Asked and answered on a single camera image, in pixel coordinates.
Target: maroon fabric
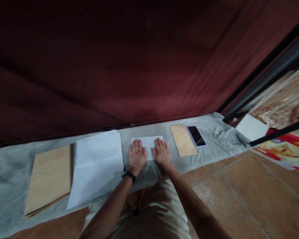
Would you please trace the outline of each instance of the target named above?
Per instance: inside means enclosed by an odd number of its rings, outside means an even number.
[[[0,141],[211,113],[297,1],[0,5]]]

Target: manila envelope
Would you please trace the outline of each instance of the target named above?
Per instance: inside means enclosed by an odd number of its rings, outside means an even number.
[[[31,174],[24,217],[45,210],[71,191],[71,147],[37,154]]]
[[[180,157],[197,154],[195,146],[183,124],[169,126]]]

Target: white paper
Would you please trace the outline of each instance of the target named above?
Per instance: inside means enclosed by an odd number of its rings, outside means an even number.
[[[120,133],[78,140],[76,166],[66,209],[104,195],[119,184],[124,171]]]
[[[135,139],[142,141],[142,147],[146,148],[146,161],[148,160],[154,160],[154,155],[152,153],[151,148],[155,148],[154,140],[160,138],[160,140],[164,140],[163,136],[153,136],[153,137],[140,137],[140,138],[132,138],[131,144],[133,144],[133,141]]]
[[[88,137],[88,138],[84,138],[84,139],[80,139],[76,142],[76,157],[75,157],[75,162],[74,162],[74,165],[77,166],[78,165],[78,161],[79,161],[79,164],[80,165],[84,165],[85,164],[85,160],[80,160],[80,158],[82,157],[82,155],[79,155],[77,154],[78,152],[78,149],[81,152],[84,151],[84,147],[87,147],[86,144],[88,144],[89,146],[91,146],[92,144],[94,143],[97,143],[97,140],[100,139],[100,138],[103,138],[105,137],[106,135],[110,135],[110,134],[115,134],[115,133],[118,133],[116,129],[114,130],[110,130],[110,131],[107,131],[107,132],[104,132],[104,133],[101,133],[101,134],[97,134],[97,135],[94,135],[94,136],[91,136],[91,137]]]
[[[252,117],[251,115],[246,114],[236,126],[236,129],[247,139],[254,141],[264,137],[269,129],[269,126]]]

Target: tile grout line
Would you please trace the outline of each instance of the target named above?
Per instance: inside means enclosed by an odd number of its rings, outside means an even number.
[[[261,162],[257,157],[255,157],[264,167],[265,167],[265,169],[267,169],[268,170],[268,172],[269,173],[271,173],[273,176],[275,176],[284,186],[286,186],[287,187],[287,189],[289,189],[289,191],[291,191],[292,192],[292,194],[296,197],[296,198],[298,198],[298,200],[299,200],[299,196],[298,196],[298,194],[292,189],[292,187],[290,187],[289,185],[287,185],[282,179],[280,179],[274,172],[272,172],[263,162]]]
[[[211,178],[212,176],[214,176],[215,174],[221,172],[222,170],[224,170],[224,169],[226,169],[226,168],[229,168],[230,166],[234,165],[235,163],[238,163],[238,162],[241,161],[243,158],[245,158],[247,155],[244,155],[244,156],[242,156],[241,158],[235,160],[234,162],[232,162],[232,163],[226,165],[225,167],[223,167],[223,168],[217,170],[216,172],[213,172],[212,174],[208,175],[208,176],[207,176],[206,178],[204,178],[203,180],[200,180],[200,181],[198,181],[197,183],[195,183],[194,185],[192,185],[192,187],[195,186],[195,185],[197,185],[197,184],[199,184],[199,183],[201,183],[201,182],[203,182],[203,181],[205,181],[205,180],[208,179],[208,178]]]
[[[250,214],[250,216],[254,219],[255,223],[259,226],[260,230],[262,231],[262,233],[266,236],[267,239],[270,239],[270,237],[268,236],[268,234],[266,233],[266,231],[262,228],[262,226],[260,225],[260,223],[257,221],[257,219],[254,217],[254,215],[251,213],[251,211],[249,210],[249,208],[247,207],[247,205],[244,203],[244,201],[241,199],[241,197],[238,195],[238,193],[236,192],[236,190],[232,187],[232,185],[229,183],[229,181],[227,180],[227,178],[223,175],[222,172],[220,172],[220,174],[223,176],[223,178],[225,179],[225,181],[227,182],[227,184],[229,185],[229,187],[233,190],[233,192],[236,194],[236,196],[238,197],[239,201],[244,205],[245,209],[247,210],[247,212]]]

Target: black wristband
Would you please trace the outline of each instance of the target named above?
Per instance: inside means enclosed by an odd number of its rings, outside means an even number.
[[[130,171],[126,171],[122,174],[122,178],[129,176],[132,179],[133,184],[135,183],[136,177]]]

